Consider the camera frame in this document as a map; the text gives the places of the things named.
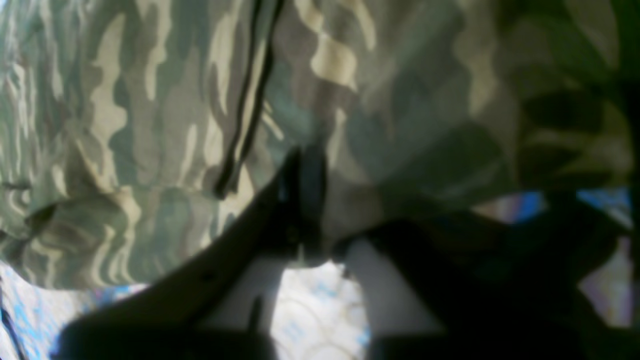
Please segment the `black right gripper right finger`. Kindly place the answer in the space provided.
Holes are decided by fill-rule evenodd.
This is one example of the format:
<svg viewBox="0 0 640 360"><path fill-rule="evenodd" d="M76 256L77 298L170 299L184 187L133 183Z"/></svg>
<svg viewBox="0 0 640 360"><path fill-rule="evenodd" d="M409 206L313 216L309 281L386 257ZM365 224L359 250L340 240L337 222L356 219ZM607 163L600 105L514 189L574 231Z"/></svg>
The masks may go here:
<svg viewBox="0 0 640 360"><path fill-rule="evenodd" d="M578 287L627 231L579 200L502 224L470 211L338 244L365 297L368 360L637 360Z"/></svg>

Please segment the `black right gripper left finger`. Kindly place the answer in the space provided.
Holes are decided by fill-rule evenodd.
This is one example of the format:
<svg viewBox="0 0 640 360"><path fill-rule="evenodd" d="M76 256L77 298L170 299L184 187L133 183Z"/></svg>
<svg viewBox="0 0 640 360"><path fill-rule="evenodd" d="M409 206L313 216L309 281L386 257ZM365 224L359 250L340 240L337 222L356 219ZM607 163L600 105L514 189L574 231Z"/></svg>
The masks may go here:
<svg viewBox="0 0 640 360"><path fill-rule="evenodd" d="M286 268L325 263L326 157L296 148L205 250L143 291L66 326L53 360L276 360Z"/></svg>

